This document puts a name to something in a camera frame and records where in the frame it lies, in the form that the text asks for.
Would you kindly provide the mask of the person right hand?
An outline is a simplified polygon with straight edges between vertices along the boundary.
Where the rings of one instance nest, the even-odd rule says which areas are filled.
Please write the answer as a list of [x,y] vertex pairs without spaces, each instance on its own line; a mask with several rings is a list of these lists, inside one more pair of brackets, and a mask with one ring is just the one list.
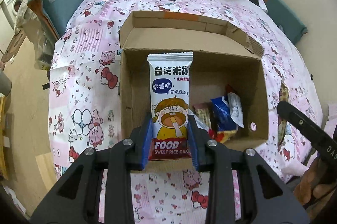
[[336,178],[331,183],[322,182],[328,176],[328,165],[317,156],[293,191],[299,203],[308,206],[306,211],[313,221],[326,207],[336,192]]

